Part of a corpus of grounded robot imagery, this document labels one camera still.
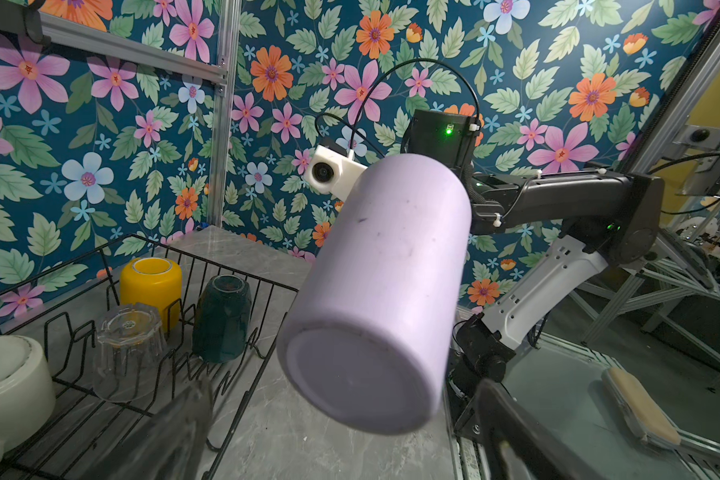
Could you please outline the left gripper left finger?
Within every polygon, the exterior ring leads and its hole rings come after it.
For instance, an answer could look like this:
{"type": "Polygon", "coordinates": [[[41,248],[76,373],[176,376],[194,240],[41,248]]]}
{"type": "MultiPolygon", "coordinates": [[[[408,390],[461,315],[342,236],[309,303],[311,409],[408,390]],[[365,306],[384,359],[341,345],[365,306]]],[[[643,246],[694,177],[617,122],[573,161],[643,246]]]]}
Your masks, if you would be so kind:
{"type": "Polygon", "coordinates": [[[209,381],[192,382],[131,436],[91,466],[85,479],[194,479],[211,427],[209,381]]]}

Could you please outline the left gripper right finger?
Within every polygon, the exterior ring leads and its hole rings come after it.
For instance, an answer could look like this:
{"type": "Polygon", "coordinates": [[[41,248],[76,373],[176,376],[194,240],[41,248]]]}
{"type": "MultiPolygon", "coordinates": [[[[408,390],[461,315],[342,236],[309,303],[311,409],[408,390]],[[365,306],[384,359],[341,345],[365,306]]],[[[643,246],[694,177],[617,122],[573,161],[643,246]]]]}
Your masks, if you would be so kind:
{"type": "Polygon", "coordinates": [[[482,380],[475,401],[475,415],[492,479],[602,477],[530,415],[501,384],[482,380]]]}

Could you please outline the clear glass cup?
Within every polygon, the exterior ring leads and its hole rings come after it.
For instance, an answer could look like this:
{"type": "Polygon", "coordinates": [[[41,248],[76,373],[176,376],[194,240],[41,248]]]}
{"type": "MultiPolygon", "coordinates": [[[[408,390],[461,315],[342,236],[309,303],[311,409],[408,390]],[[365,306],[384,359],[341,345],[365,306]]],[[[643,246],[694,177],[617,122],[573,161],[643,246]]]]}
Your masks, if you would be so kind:
{"type": "Polygon", "coordinates": [[[158,310],[142,303],[122,305],[107,312],[95,329],[96,395],[126,403],[153,394],[167,349],[158,310]]]}

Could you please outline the cream mug green handle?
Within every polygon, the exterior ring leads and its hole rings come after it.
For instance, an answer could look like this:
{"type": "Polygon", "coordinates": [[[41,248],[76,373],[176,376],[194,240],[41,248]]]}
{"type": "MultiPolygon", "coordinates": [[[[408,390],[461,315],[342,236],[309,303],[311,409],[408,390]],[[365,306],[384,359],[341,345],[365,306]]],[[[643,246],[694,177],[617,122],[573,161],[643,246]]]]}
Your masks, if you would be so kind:
{"type": "Polygon", "coordinates": [[[247,345],[252,314],[250,285],[235,275],[217,275],[197,305],[192,351],[203,361],[223,364],[240,357],[247,345]]]}

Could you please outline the red interior white mug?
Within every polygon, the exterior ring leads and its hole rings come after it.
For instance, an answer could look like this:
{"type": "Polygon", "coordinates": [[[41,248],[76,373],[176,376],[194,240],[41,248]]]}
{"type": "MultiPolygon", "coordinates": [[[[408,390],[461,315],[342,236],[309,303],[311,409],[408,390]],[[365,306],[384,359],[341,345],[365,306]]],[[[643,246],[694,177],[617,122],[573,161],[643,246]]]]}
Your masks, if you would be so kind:
{"type": "Polygon", "coordinates": [[[0,335],[0,462],[49,420],[56,395],[40,343],[0,335]]]}

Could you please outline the yellow mug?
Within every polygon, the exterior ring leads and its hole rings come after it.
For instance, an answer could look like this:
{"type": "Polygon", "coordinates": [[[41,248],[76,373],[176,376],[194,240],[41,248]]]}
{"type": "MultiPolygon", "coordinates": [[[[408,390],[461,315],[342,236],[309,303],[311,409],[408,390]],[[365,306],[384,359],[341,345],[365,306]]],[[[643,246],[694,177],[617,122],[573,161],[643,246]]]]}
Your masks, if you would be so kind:
{"type": "Polygon", "coordinates": [[[173,260],[134,259],[121,271],[120,303],[155,307],[161,316],[162,329],[168,333],[179,323],[181,316],[182,278],[181,267],[173,260]]]}

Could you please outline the lilac plastic cup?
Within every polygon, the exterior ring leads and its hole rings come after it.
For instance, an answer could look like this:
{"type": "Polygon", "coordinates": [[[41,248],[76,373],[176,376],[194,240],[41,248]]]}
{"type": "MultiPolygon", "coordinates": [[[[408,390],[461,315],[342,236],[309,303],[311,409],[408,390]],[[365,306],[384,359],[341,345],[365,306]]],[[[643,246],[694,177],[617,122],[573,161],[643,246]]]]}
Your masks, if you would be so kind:
{"type": "Polygon", "coordinates": [[[470,224],[464,186],[434,159],[396,155],[360,175],[277,339],[311,405],[381,435],[436,414],[470,224]]]}

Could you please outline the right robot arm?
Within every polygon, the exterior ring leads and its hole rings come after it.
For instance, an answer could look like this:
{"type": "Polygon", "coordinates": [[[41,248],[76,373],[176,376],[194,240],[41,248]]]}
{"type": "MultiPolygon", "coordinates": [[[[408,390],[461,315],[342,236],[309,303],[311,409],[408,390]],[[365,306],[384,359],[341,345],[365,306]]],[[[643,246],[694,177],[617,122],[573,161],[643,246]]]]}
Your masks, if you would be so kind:
{"type": "Polygon", "coordinates": [[[660,177],[606,169],[537,172],[522,182],[477,178],[472,158],[479,126],[476,113],[418,110],[401,150],[431,157],[457,176],[471,201],[473,234],[552,219],[561,220],[562,228],[527,274],[456,323],[446,387],[459,399],[473,396],[483,379],[502,382],[509,361],[573,290],[651,250],[665,186],[660,177]]]}

